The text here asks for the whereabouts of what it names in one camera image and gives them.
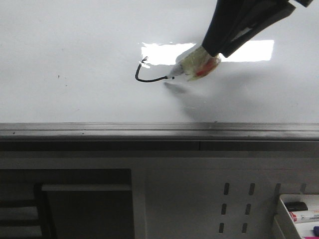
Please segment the white container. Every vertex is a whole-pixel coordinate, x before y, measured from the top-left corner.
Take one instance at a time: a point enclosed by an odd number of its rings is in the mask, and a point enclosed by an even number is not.
[[[319,226],[319,222],[294,223],[285,203],[305,202],[309,211],[319,208],[319,195],[283,194],[279,197],[277,215],[273,224],[273,232],[276,239],[304,239],[314,237],[313,229]]]

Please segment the whiteboard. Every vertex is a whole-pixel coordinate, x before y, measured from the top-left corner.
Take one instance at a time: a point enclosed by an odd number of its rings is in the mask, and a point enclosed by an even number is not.
[[[149,84],[142,57],[167,74],[215,0],[1,0],[0,122],[319,122],[319,1],[292,3],[207,77]]]

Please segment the purple marker cap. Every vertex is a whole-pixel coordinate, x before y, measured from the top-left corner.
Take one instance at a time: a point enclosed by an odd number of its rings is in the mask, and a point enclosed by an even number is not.
[[[319,227],[314,227],[314,234],[316,237],[319,237]]]

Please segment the gray panel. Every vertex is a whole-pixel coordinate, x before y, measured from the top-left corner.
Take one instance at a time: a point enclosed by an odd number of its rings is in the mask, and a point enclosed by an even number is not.
[[[148,238],[272,238],[278,194],[299,193],[301,182],[317,180],[316,172],[305,176],[301,170],[149,170]],[[228,195],[224,195],[225,183],[230,185]],[[252,183],[255,190],[249,195]],[[227,204],[225,215],[223,204]],[[247,204],[251,204],[249,215]],[[224,223],[223,234],[218,233],[220,223]]]

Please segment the gray metal frame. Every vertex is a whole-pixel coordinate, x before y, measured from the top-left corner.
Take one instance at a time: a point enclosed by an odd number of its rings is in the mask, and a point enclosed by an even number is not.
[[[0,140],[319,140],[319,123],[0,123]]]

